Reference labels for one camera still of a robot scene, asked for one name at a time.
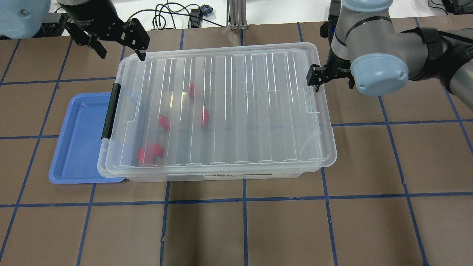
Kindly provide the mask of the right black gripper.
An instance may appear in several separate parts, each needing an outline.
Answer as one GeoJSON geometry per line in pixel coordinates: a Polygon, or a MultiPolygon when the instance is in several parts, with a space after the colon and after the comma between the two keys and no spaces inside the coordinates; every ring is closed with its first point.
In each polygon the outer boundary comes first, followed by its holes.
{"type": "Polygon", "coordinates": [[[306,75],[306,83],[318,93],[320,87],[334,79],[348,78],[349,89],[354,89],[356,81],[350,71],[350,61],[338,57],[334,52],[329,52],[326,64],[320,66],[312,64],[306,75]]]}

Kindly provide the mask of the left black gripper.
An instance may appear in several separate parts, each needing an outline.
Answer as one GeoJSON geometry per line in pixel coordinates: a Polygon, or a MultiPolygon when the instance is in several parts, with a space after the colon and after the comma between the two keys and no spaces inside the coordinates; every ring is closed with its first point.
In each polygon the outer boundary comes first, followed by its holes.
{"type": "Polygon", "coordinates": [[[69,15],[66,30],[77,45],[94,50],[105,59],[107,50],[98,39],[115,41],[135,51],[144,62],[150,37],[137,18],[124,22],[110,0],[58,0],[69,15]]]}

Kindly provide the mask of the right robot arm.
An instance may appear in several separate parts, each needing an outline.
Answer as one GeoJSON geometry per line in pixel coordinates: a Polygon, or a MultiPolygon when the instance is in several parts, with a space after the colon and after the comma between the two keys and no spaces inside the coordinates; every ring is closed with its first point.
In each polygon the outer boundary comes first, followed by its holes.
{"type": "Polygon", "coordinates": [[[306,76],[315,91],[334,79],[348,78],[350,89],[379,97],[395,93],[409,80],[436,78],[472,108],[472,29],[442,31],[416,27],[395,32],[391,0],[333,0],[320,35],[329,40],[324,66],[306,76]]]}

